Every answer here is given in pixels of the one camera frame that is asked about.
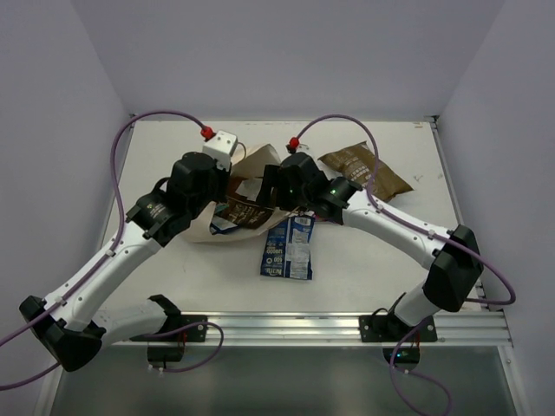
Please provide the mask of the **brown kettle chips bag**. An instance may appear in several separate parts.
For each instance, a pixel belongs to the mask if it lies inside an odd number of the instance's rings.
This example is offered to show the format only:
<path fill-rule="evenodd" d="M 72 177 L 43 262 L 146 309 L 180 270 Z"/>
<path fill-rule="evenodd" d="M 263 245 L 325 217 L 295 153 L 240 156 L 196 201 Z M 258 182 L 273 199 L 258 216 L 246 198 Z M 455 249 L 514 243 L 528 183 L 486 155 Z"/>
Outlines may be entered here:
<path fill-rule="evenodd" d="M 254 230 L 266 223 L 276 210 L 277 190 L 264 188 L 262 178 L 231 177 L 226 201 L 218 203 L 214 216 L 239 228 Z"/>

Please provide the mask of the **beige paper bag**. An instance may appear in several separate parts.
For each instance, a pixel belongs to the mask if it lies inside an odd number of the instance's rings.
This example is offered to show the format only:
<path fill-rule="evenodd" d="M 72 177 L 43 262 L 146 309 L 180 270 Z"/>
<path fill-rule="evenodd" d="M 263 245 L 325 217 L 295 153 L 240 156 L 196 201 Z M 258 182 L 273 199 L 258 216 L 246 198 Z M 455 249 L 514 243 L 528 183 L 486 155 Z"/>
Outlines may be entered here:
<path fill-rule="evenodd" d="M 278 165 L 280 162 L 281 159 L 273 145 L 264 144 L 251 146 L 246 148 L 246 153 L 239 150 L 232 156 L 231 174 L 233 178 L 261 177 L 264 174 L 264 167 L 266 165 Z M 216 204 L 214 202 L 209 203 L 200 215 L 191 222 L 190 227 L 180 234 L 180 238 L 188 243 L 194 244 L 229 244 L 231 242 L 258 237 L 289 216 L 289 212 L 287 211 L 275 210 L 270 218 L 256 229 L 238 229 L 228 234 L 213 235 L 209 227 L 215 209 Z"/>

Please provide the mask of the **purple pink candy bag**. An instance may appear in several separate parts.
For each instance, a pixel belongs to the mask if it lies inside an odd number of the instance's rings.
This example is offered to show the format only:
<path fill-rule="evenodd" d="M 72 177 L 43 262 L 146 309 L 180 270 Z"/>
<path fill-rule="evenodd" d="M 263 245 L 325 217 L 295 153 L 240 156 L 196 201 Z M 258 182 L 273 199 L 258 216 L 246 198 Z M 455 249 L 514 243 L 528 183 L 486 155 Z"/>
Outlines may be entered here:
<path fill-rule="evenodd" d="M 295 210 L 291 213 L 291 216 L 310 217 L 310 218 L 313 218 L 317 223 L 329 223 L 329 224 L 336 223 L 336 221 L 333 219 L 328 219 L 328 218 L 323 218 L 321 216 L 318 216 L 314 211 Z"/>

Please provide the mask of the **light blue snack bag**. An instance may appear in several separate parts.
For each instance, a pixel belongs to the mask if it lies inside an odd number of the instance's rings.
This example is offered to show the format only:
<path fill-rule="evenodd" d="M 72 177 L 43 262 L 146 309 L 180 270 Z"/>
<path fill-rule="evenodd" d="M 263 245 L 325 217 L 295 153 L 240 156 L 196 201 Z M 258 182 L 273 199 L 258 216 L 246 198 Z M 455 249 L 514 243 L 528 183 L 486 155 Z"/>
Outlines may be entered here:
<path fill-rule="evenodd" d="M 412 186 L 395 173 L 381 160 L 376 163 L 375 155 L 366 142 L 347 146 L 340 150 L 326 153 L 318 160 L 329 170 L 366 187 L 377 167 L 372 185 L 373 195 L 389 202 L 394 197 L 413 191 Z"/>

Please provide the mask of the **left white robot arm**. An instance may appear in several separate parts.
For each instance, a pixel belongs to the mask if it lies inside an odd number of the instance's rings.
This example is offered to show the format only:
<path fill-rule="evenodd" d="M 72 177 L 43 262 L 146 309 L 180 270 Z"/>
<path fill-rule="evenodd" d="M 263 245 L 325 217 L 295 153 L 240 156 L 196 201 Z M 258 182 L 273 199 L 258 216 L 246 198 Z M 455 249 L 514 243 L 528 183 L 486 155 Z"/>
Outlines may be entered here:
<path fill-rule="evenodd" d="M 73 277 L 44 298 L 29 296 L 21 303 L 20 312 L 33 334 L 64 370 L 84 367 L 118 341 L 167 341 L 188 330 L 180 310 L 162 295 L 131 309 L 109 311 L 102 304 L 211 202 L 223 199 L 231 166 L 228 153 L 185 153 L 169 177 L 120 216 L 112 239 Z"/>

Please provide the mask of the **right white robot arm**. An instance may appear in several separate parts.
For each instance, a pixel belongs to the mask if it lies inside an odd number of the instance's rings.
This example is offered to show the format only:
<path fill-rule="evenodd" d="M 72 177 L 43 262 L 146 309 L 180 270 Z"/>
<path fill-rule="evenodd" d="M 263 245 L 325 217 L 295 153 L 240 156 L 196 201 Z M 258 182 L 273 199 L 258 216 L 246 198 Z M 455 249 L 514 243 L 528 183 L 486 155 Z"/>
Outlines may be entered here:
<path fill-rule="evenodd" d="M 273 202 L 282 211 L 312 211 L 324 220 L 365 231 L 427 271 L 426 279 L 401 295 L 386 315 L 371 319 L 369 326 L 383 337 L 406 340 L 435 313 L 459 311 L 483 272 L 469 228 L 458 225 L 449 230 L 425 224 L 369 196 L 352 180 L 328 179 L 306 153 L 265 166 L 257 201 Z"/>

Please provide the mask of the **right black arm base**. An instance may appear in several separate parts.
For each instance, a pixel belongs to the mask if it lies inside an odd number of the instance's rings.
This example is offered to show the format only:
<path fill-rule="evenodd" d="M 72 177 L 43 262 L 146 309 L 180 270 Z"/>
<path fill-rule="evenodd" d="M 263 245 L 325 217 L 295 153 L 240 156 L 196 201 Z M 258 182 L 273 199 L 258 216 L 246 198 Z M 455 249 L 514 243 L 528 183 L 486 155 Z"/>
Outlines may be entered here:
<path fill-rule="evenodd" d="M 390 359 L 393 358 L 395 367 L 407 371 L 416 369 L 420 363 L 423 343 L 438 341 L 434 318 L 430 316 L 394 353 L 397 343 L 412 328 L 399 321 L 385 308 L 379 308 L 370 315 L 360 315 L 358 317 L 358 328 L 363 343 L 391 343 L 390 348 L 382 348 L 383 359 L 389 363 Z"/>

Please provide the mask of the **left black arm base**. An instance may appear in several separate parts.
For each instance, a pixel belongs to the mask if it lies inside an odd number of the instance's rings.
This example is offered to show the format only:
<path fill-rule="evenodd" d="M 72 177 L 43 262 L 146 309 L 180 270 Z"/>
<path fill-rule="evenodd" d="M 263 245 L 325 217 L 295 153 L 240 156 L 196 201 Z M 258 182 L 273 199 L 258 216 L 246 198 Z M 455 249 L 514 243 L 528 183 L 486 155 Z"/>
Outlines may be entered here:
<path fill-rule="evenodd" d="M 158 333 L 138 335 L 130 341 L 165 342 L 166 346 L 147 347 L 147 361 L 153 366 L 167 368 L 169 364 L 177 364 L 184 358 L 189 344 L 206 340 L 206 322 L 206 315 L 177 315 L 170 317 Z"/>

